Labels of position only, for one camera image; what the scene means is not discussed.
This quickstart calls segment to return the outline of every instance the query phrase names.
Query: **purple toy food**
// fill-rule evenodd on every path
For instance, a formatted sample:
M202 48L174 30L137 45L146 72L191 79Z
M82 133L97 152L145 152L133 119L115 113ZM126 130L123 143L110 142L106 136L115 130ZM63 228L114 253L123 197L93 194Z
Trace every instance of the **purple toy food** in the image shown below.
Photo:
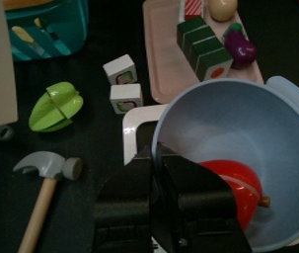
M234 23L229 26L224 39L225 48L234 59L233 68L246 68L257 59L257 50L246 38L244 27L240 23Z

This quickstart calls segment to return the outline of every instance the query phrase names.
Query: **red toy vegetable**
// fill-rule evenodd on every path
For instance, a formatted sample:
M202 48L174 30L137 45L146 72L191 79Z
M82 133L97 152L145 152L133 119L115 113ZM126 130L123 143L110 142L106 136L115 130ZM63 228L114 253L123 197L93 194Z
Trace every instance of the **red toy vegetable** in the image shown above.
M238 204L238 220L242 229L246 229L257 207L270 205L270 198L262 195L256 172L246 164L233 160L211 160L199 164L214 171L232 186Z

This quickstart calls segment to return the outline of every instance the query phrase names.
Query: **toy hammer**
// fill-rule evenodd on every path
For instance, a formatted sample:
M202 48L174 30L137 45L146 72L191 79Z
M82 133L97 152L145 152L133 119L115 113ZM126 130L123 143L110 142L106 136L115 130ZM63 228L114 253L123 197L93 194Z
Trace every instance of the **toy hammer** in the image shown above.
M28 227L19 248L19 253L32 253L39 240L50 201L54 194L57 182L62 177L75 180L82 171L82 160L69 158L67 160L58 154L49 151L39 151L30 154L15 166L14 171L23 173L40 171L40 176L46 177L39 193L35 209L30 219Z

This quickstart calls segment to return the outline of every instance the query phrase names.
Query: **pink cutting board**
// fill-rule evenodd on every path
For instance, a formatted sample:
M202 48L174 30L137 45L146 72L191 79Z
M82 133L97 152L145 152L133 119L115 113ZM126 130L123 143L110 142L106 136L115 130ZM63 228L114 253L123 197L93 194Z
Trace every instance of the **pink cutting board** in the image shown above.
M150 89L153 98L169 104L190 86L199 83L194 70L177 44L179 0L147 0L145 2L146 46L150 67ZM240 14L225 23L213 20L205 0L205 20L220 40L234 22L242 23ZM257 62L244 69L232 69L229 77L264 84Z

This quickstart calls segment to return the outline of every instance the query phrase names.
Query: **pot handle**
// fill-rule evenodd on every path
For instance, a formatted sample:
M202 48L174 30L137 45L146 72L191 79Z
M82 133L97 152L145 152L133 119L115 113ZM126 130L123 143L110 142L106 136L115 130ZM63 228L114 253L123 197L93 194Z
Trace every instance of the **pot handle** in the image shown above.
M285 96L299 109L299 87L282 76L273 76L266 81L266 87Z

